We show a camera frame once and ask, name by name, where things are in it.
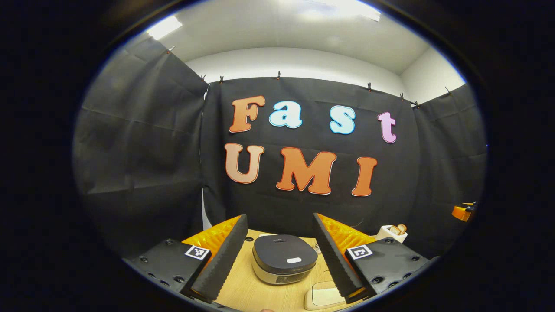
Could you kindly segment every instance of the black curtain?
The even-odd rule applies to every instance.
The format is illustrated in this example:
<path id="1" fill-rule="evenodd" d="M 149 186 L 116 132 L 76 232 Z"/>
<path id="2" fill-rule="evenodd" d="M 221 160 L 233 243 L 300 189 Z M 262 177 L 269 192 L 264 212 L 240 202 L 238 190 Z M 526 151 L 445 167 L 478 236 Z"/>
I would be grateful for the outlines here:
<path id="1" fill-rule="evenodd" d="M 413 109 L 421 170 L 405 244 L 427 257 L 464 239 L 467 223 L 451 215 L 453 206 L 479 201 L 485 181 L 486 133 L 472 89 L 465 84 L 451 94 Z"/>
<path id="2" fill-rule="evenodd" d="M 248 121 L 251 129 L 230 133 L 236 99 L 263 96 L 258 117 Z M 296 129 L 269 123 L 275 103 L 292 100 L 301 106 L 302 125 Z M 355 129 L 349 135 L 330 130 L 330 109 L 335 105 L 352 108 Z M 384 141 L 377 116 L 390 112 L 396 120 L 394 144 Z M 264 147 L 259 175 L 251 184 L 232 181 L 225 171 L 226 143 L 243 146 L 239 170 L 246 173 L 248 145 Z M 320 151 L 333 152 L 329 195 L 311 194 L 297 188 L 287 192 L 276 188 L 284 166 L 283 147 L 299 148 L 310 165 Z M 208 89 L 201 130 L 201 167 L 204 203 L 212 224 L 239 214 L 249 216 L 249 228 L 278 234 L 313 237 L 312 213 L 318 212 L 376 234 L 380 226 L 408 223 L 416 194 L 420 151 L 415 115 L 407 101 L 379 91 L 345 83 L 305 78 L 248 78 L 213 83 Z M 372 194 L 355 197 L 359 157 L 378 162 L 371 180 Z"/>
<path id="3" fill-rule="evenodd" d="M 76 122 L 74 172 L 88 213 L 121 256 L 202 230 L 207 87 L 148 36 L 117 50 L 90 87 Z"/>

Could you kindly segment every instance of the white container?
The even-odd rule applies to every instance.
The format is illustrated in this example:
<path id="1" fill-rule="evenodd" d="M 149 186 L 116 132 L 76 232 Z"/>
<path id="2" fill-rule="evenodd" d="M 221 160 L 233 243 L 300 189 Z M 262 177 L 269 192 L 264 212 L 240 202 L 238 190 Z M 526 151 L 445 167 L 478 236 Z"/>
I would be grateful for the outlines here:
<path id="1" fill-rule="evenodd" d="M 405 232 L 403 235 L 395 235 L 392 231 L 389 230 L 391 227 L 392 227 L 392 225 L 382 226 L 380 228 L 380 231 L 376 235 L 376 240 L 380 240 L 380 239 L 383 239 L 383 238 L 386 238 L 386 237 L 393 237 L 399 243 L 403 243 L 403 241 L 405 241 L 405 238 L 407 238 L 407 236 L 408 236 L 408 232 Z"/>

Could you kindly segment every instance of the orange letter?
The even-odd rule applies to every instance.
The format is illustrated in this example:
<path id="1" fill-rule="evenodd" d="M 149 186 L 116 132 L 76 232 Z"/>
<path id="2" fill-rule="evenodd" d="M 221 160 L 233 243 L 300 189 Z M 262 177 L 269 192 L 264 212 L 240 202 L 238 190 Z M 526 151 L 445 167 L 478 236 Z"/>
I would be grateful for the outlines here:
<path id="1" fill-rule="evenodd" d="M 235 107 L 235 112 L 233 113 L 233 124 L 229 127 L 229 132 L 245 132 L 250 129 L 250 124 L 246 122 L 246 118 L 250 117 L 250 121 L 254 121 L 256 115 L 258 115 L 258 107 L 249 107 L 249 104 L 264 106 L 266 99 L 259 95 L 257 97 L 233 101 L 231 105 Z"/>
<path id="2" fill-rule="evenodd" d="M 228 151 L 225 156 L 225 172 L 235 182 L 249 184 L 254 182 L 258 177 L 258 165 L 260 163 L 260 155 L 264 152 L 264 148 L 258 145 L 250 145 L 246 150 L 250 153 L 249 172 L 240 173 L 237 168 L 239 162 L 239 152 L 243 150 L 241 144 L 228 143 L 224 146 Z"/>
<path id="3" fill-rule="evenodd" d="M 360 165 L 359 180 L 356 182 L 356 187 L 352 190 L 351 194 L 365 197 L 372 194 L 370 181 L 372 181 L 372 172 L 378 161 L 370 157 L 360 157 L 356 162 Z"/>
<path id="4" fill-rule="evenodd" d="M 297 187 L 303 191 L 310 180 L 314 178 L 309 186 L 309 192 L 313 194 L 328 195 L 331 193 L 330 174 L 331 165 L 337 159 L 334 153 L 319 152 L 309 167 L 306 166 L 305 158 L 298 148 L 286 147 L 281 150 L 285 157 L 283 163 L 283 175 L 276 187 L 281 190 L 293 190 L 295 186 L 291 182 L 293 175 Z"/>

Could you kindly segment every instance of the table surface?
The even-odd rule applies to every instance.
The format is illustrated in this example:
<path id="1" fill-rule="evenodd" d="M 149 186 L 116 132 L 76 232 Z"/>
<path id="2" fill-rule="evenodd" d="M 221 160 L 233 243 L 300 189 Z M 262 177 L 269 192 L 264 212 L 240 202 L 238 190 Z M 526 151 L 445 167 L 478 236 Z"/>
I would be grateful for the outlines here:
<path id="1" fill-rule="evenodd" d="M 267 233 L 249 230 L 247 236 L 257 239 L 260 234 Z M 314 238 L 301 239 L 311 246 L 316 243 Z M 260 312 L 262 309 L 275 312 L 305 312 L 307 311 L 305 310 L 306 292 L 316 283 L 332 281 L 324 256 L 318 253 L 316 265 L 304 280 L 284 285 L 267 284 L 258 279 L 253 271 L 253 245 L 254 241 L 244 241 L 215 302 L 245 312 Z M 343 302 L 340 305 L 316 311 L 337 311 L 361 301 L 351 304 Z"/>

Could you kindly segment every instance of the black rice cooker lid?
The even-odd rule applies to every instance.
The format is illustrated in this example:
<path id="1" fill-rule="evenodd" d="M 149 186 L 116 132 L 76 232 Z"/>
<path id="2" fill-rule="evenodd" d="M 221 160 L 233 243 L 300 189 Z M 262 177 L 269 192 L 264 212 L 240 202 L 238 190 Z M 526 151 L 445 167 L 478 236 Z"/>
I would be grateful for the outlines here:
<path id="1" fill-rule="evenodd" d="M 304 240 L 293 235 L 268 235 L 254 241 L 256 263 L 273 274 L 293 274 L 310 270 L 318 254 Z"/>

